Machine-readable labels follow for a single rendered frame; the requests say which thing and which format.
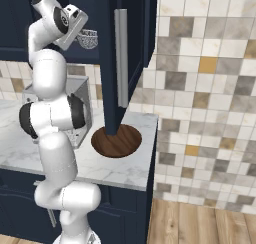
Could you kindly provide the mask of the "navy base cabinet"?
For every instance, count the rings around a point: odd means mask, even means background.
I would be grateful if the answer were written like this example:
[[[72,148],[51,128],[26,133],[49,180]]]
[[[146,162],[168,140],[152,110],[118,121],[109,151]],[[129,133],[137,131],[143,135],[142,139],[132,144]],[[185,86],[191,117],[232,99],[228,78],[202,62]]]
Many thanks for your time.
[[[35,183],[42,175],[0,169],[0,233],[52,244],[61,226],[35,204]],[[102,185],[99,207],[88,221],[102,244],[147,244],[153,181],[144,191]]]

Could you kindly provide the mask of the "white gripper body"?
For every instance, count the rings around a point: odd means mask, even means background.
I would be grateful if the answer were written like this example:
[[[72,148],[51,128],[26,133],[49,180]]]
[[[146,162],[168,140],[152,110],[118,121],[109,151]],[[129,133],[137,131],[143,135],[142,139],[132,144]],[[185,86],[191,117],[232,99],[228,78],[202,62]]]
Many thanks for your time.
[[[67,50],[77,37],[78,33],[83,29],[87,20],[88,16],[85,14],[79,14],[76,18],[71,16],[69,18],[68,32],[63,37],[57,39],[54,44],[62,50]]]

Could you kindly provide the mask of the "navy wall cabinet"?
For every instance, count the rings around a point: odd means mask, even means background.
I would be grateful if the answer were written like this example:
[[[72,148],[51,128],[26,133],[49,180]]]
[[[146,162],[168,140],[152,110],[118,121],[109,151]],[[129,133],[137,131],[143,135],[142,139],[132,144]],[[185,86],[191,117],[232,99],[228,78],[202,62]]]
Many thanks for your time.
[[[40,15],[32,0],[0,0],[0,60],[28,60],[27,31]],[[104,14],[125,9],[128,16],[128,51],[132,62],[148,65],[155,47],[157,0],[57,0],[73,4],[88,15],[85,27],[105,28]]]

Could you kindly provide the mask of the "grey metal toaster oven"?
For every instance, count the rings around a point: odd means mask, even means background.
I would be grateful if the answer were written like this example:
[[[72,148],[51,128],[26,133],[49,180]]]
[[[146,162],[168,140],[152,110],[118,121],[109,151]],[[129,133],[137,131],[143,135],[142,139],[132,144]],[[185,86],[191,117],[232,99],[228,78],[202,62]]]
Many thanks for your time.
[[[66,93],[74,94],[84,103],[84,112],[86,113],[86,124],[79,129],[67,130],[65,134],[68,136],[74,149],[78,149],[83,142],[85,136],[92,127],[91,101],[89,97],[87,76],[68,76],[66,82]]]

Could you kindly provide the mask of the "metal mesh tea strainer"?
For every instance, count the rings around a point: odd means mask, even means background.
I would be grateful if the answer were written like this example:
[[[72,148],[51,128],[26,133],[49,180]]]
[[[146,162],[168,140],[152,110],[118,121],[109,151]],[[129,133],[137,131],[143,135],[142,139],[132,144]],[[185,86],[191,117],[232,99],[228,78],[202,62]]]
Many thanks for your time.
[[[87,50],[98,46],[98,35],[95,30],[82,29],[77,35],[77,40],[80,46]]]

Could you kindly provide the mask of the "navy cabinet door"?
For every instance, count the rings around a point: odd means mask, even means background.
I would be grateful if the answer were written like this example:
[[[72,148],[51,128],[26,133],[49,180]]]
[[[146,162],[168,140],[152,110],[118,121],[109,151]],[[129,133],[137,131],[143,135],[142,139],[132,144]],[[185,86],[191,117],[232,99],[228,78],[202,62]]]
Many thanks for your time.
[[[126,112],[118,106],[117,97],[115,9],[126,9],[128,13],[128,99],[131,99],[144,64],[145,0],[95,0],[104,119],[108,135],[117,133]]]

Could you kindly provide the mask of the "brown wooden bowl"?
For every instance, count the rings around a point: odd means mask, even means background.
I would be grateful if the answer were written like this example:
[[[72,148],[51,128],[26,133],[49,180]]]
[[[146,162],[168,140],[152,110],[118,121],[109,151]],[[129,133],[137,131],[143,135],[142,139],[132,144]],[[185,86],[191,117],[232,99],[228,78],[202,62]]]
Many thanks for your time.
[[[122,158],[134,153],[142,143],[141,133],[134,127],[121,124],[117,133],[106,134],[104,127],[99,128],[91,138],[93,148],[109,158]]]

